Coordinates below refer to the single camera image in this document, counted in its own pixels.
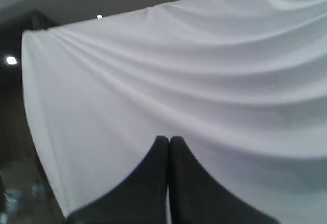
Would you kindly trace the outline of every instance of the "recessed light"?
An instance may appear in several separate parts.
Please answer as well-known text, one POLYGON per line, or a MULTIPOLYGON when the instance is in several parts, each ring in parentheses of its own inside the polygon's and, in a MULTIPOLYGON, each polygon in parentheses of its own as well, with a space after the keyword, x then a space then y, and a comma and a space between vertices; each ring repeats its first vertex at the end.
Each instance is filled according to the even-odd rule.
POLYGON ((15 57, 8 56, 8 57, 6 57, 6 63, 8 65, 16 65, 18 62, 17 62, 17 59, 15 57))

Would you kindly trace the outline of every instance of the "ceiling light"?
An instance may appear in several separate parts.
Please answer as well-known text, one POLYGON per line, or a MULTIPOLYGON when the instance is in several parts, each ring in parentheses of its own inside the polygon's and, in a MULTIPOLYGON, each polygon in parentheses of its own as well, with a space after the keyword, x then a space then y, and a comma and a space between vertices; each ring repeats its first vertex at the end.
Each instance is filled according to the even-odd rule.
POLYGON ((8 56, 8 57, 6 57, 6 63, 8 65, 16 65, 18 62, 17 62, 16 58, 8 56))

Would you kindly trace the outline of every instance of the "draped cloth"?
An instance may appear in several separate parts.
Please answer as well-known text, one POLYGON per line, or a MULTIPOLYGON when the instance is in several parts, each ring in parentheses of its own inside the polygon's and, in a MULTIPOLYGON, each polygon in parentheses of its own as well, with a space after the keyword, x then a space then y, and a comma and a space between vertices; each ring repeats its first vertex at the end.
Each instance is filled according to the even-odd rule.
POLYGON ((327 0, 183 0, 25 32, 25 107, 63 213, 156 135, 281 223, 327 219, 327 0))

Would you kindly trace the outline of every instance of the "white fabric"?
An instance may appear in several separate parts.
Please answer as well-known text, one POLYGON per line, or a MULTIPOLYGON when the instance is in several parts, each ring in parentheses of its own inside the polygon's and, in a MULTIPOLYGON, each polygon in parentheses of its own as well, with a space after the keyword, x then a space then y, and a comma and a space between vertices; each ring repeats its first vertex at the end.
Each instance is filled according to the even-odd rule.
POLYGON ((183 136, 281 223, 327 219, 327 0, 183 0, 23 37, 25 106, 65 215, 183 136))

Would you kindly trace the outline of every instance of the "white drape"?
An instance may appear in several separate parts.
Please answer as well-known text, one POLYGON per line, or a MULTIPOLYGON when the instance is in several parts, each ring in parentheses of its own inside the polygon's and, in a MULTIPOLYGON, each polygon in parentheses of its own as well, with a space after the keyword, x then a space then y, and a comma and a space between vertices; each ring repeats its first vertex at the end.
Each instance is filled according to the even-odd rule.
POLYGON ((282 223, 327 219, 327 0, 183 0, 26 32, 25 106, 65 215, 156 135, 282 223))

